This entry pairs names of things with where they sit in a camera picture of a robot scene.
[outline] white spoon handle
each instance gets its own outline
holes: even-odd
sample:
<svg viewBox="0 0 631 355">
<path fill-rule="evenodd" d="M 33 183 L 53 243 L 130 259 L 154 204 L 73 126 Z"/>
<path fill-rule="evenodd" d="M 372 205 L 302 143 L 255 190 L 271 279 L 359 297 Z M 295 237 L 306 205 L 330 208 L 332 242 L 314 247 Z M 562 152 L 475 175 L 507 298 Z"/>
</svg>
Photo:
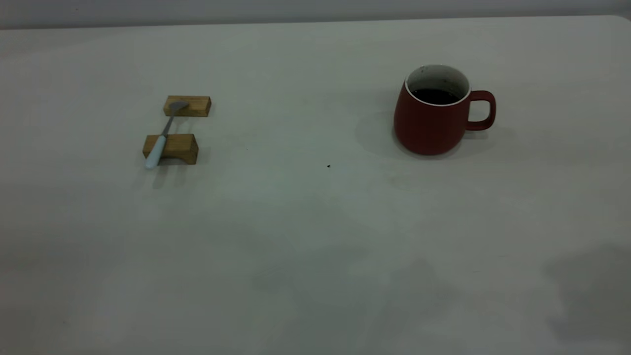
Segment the white spoon handle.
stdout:
<svg viewBox="0 0 631 355">
<path fill-rule="evenodd" d="M 164 144 L 167 142 L 167 137 L 159 136 L 156 141 L 153 149 L 151 149 L 151 153 L 147 157 L 147 160 L 144 162 L 144 167 L 147 169 L 153 169 L 158 165 L 160 161 L 160 156 L 162 155 L 162 150 L 164 149 Z"/>
</svg>

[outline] dark liquid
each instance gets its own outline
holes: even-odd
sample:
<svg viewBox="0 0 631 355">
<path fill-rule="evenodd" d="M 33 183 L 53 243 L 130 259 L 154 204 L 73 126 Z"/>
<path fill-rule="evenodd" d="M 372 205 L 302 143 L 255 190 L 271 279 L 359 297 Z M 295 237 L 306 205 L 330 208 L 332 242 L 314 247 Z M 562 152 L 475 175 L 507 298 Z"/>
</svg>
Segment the dark liquid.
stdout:
<svg viewBox="0 0 631 355">
<path fill-rule="evenodd" d="M 438 89 L 421 89 L 412 91 L 417 99 L 434 105 L 449 105 L 458 101 L 458 96 L 453 93 Z"/>
</svg>

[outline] white table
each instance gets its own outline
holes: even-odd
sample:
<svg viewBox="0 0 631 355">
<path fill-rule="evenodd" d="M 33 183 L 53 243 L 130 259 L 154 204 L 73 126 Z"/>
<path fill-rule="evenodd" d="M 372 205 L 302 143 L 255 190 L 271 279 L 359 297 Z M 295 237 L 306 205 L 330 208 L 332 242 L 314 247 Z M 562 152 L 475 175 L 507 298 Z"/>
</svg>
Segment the white table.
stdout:
<svg viewBox="0 0 631 355">
<path fill-rule="evenodd" d="M 614 16 L 2 31 L 0 354 L 627 353 L 630 39 Z M 424 63 L 498 102 L 438 159 L 392 136 Z M 167 95 L 213 99 L 171 130 L 198 164 L 146 171 Z"/>
</svg>

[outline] wooden block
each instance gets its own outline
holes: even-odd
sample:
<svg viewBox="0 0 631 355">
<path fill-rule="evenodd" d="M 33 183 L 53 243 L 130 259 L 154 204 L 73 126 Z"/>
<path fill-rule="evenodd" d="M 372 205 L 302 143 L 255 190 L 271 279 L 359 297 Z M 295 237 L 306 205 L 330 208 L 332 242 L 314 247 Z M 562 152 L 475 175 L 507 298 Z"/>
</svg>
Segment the wooden block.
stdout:
<svg viewBox="0 0 631 355">
<path fill-rule="evenodd" d="M 159 136 L 160 135 L 147 136 L 143 147 L 143 155 L 145 158 L 149 156 Z M 193 165 L 197 163 L 198 152 L 199 147 L 194 135 L 168 135 L 160 158 L 182 159 L 186 164 Z"/>
<path fill-rule="evenodd" d="M 189 105 L 178 110 L 175 113 L 177 117 L 208 117 L 208 111 L 210 111 L 210 105 L 212 104 L 208 96 L 169 96 L 163 107 L 164 114 L 171 116 L 171 110 L 168 106 L 180 100 L 188 102 Z"/>
</svg>

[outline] red mug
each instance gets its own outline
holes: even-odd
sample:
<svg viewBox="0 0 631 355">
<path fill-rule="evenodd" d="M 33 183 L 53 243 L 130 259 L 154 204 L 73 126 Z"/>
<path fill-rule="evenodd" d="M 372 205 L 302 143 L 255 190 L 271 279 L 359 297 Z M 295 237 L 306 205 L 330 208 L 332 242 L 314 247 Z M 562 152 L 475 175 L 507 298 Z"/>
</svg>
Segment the red mug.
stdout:
<svg viewBox="0 0 631 355">
<path fill-rule="evenodd" d="M 455 96 L 453 100 L 456 101 L 433 104 L 412 94 L 424 89 L 447 92 L 447 95 Z M 488 101 L 490 113 L 484 121 L 470 122 L 471 101 L 478 100 Z M 467 77 L 450 66 L 426 65 L 414 70 L 403 83 L 394 111 L 394 132 L 408 150 L 435 155 L 454 148 L 465 131 L 482 131 L 492 126 L 494 121 L 495 97 L 492 93 L 472 92 Z"/>
</svg>

